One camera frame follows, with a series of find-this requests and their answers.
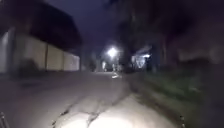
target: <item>road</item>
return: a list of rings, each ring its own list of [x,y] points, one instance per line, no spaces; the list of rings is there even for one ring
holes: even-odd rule
[[[58,72],[0,81],[0,111],[10,128],[175,128],[139,104],[115,73]]]

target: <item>foliage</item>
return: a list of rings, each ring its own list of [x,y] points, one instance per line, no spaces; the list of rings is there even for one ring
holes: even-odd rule
[[[118,6],[122,19],[118,35],[131,51],[154,38],[181,35],[191,24],[178,0],[110,0],[110,4]]]

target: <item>tree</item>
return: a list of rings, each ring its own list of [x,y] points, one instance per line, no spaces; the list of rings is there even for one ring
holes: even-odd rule
[[[176,49],[167,48],[192,25],[191,17],[178,0],[111,0],[110,4],[117,6],[122,17],[118,35],[131,53],[146,44],[159,43],[164,57],[168,56],[166,52],[176,54],[172,51]]]

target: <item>glowing light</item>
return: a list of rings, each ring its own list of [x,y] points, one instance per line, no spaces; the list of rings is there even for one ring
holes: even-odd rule
[[[113,59],[114,57],[118,55],[118,50],[112,47],[111,49],[108,50],[107,55],[110,56],[111,59]]]
[[[149,55],[149,54],[145,54],[145,55],[143,55],[142,57],[144,57],[144,58],[149,58],[151,55]]]

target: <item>wall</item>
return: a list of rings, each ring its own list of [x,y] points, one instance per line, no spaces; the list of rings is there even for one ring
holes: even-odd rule
[[[39,70],[76,71],[79,57],[25,34],[17,34],[13,68],[31,66]]]

